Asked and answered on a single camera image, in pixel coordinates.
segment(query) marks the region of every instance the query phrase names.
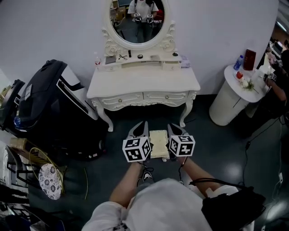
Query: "water bottle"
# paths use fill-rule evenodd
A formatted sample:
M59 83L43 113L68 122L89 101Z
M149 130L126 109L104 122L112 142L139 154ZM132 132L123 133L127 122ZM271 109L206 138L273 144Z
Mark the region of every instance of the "water bottle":
M94 53L94 63L96 65L97 69L99 69L101 66L101 59L98 57L97 52Z
M238 58L235 66L234 66L234 70L240 69L240 66L242 65L243 59L244 59L244 56L240 55L240 57Z

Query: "oval mirror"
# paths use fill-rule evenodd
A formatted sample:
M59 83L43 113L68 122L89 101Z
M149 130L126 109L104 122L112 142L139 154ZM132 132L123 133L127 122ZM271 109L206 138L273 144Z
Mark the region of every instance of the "oval mirror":
M158 35L163 27L165 12L161 0L113 0L110 19L119 37L139 44Z

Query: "white shirt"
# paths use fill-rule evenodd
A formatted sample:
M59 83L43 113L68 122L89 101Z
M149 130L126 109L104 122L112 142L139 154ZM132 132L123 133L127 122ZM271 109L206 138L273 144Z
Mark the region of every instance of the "white shirt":
M214 196L223 193L220 190ZM82 231L113 231L121 223L127 231L212 231L202 206L196 193L176 180L165 179L140 191L128 209L115 202L102 203Z
M158 7L155 3L149 6L146 4L145 0L143 1L137 0L137 4L135 7L135 0L132 0L127 13L128 14L140 13L142 17L142 21L146 22L146 18L148 17L148 14L152 14L152 12L154 11L158 11Z

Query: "black strap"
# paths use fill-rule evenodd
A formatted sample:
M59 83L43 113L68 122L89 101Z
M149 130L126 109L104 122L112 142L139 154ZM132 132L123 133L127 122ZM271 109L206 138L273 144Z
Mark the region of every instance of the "black strap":
M153 7L152 7L152 13L150 13L150 14L153 14L153 10L154 10L154 4L153 4Z

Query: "ornate mirror frame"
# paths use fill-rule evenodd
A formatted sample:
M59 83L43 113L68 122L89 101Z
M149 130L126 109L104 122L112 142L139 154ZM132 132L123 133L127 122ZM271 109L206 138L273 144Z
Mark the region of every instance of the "ornate mirror frame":
M175 41L172 33L175 31L175 22L171 20L171 10L168 4L168 0L162 0L165 20L161 31L152 40L145 43L131 43L122 39L112 27L110 20L110 7L112 0L105 0L105 10L104 10L104 25L102 31L103 35L106 37L105 45L105 56L114 56L117 54L122 54L126 50L147 50L153 48L154 46L159 46L163 48L165 52L171 52L175 50Z

